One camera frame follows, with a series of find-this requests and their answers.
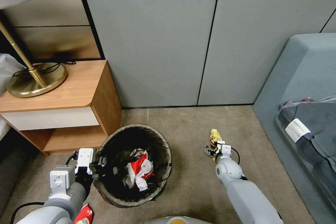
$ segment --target beige carpet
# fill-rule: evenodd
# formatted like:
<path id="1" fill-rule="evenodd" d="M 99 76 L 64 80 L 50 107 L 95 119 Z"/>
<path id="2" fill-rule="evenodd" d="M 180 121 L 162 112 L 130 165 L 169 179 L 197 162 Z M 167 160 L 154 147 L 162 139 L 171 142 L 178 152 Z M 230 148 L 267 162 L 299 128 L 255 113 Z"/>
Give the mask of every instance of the beige carpet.
<path id="1" fill-rule="evenodd" d="M 218 224 L 240 223 L 215 175 L 215 162 L 204 154 L 211 128 L 219 129 L 222 138 L 239 151 L 244 174 L 280 212 L 284 223 L 314 223 L 250 106 L 124 110 L 122 125 L 133 123 L 148 124 L 168 140 L 173 155 L 168 184 L 157 201 L 130 209 L 104 202 L 92 186 L 86 202 L 94 209 L 94 224 L 138 224 L 168 215 Z M 21 173 L 0 223 L 8 223 L 22 203 L 45 201 L 50 193 L 49 171 L 63 164 L 68 156 L 62 153 L 35 157 Z M 15 221 L 32 209 L 21 209 Z"/>

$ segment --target nightstand shelf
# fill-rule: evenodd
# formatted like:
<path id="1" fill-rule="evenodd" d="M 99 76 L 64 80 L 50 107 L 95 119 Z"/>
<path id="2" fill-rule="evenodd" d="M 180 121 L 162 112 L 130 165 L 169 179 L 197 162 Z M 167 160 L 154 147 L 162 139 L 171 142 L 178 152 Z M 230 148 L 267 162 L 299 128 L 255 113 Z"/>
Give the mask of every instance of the nightstand shelf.
<path id="1" fill-rule="evenodd" d="M 107 62 L 65 67 L 68 78 L 46 94 L 0 97 L 0 115 L 45 155 L 100 147 L 120 126 L 121 105 Z"/>

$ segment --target gray wall panel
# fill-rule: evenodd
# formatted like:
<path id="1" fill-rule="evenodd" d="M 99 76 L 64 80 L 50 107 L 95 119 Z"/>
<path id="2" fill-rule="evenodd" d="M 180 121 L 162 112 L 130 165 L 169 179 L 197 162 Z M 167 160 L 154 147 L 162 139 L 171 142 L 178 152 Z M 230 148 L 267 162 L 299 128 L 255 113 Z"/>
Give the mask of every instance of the gray wall panel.
<path id="1" fill-rule="evenodd" d="M 253 103 L 287 40 L 321 30 L 335 0 L 218 0 L 199 105 Z"/>
<path id="2" fill-rule="evenodd" d="M 195 105 L 215 0 L 87 0 L 125 107 Z"/>

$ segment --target trash can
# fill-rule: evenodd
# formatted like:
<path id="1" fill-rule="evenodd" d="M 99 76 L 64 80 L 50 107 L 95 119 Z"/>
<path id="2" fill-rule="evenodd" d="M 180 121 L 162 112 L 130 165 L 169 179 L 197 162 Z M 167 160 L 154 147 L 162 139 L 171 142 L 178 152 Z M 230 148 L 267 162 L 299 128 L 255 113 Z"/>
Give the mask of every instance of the trash can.
<path id="1" fill-rule="evenodd" d="M 127 158 L 135 149 L 146 150 L 153 162 L 154 176 L 148 179 L 148 189 L 145 191 L 139 191 L 137 186 L 129 189 L 123 182 L 127 171 L 122 168 L 127 165 Z M 109 136 L 99 148 L 96 161 L 105 157 L 105 163 L 93 184 L 103 199 L 116 207 L 139 206 L 162 194 L 172 170 L 171 156 L 168 142 L 157 130 L 144 124 L 124 126 Z M 117 174 L 113 172 L 116 167 L 121 167 Z"/>

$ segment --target lamp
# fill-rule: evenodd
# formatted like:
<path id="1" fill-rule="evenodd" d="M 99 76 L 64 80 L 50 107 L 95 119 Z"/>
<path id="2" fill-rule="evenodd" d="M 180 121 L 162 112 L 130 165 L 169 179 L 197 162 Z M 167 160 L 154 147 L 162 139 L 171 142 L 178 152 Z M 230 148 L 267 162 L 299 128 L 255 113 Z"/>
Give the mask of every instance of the lamp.
<path id="1" fill-rule="evenodd" d="M 29 0 L 0 0 L 0 9 L 20 4 Z M 23 51 L 17 45 L 11 34 L 0 20 L 0 31 L 13 46 L 20 58 L 26 64 L 27 69 L 17 75 L 13 75 L 7 83 L 7 90 L 17 97 L 31 97 L 46 93 L 67 78 L 67 70 L 61 64 L 42 63 L 32 65 Z"/>

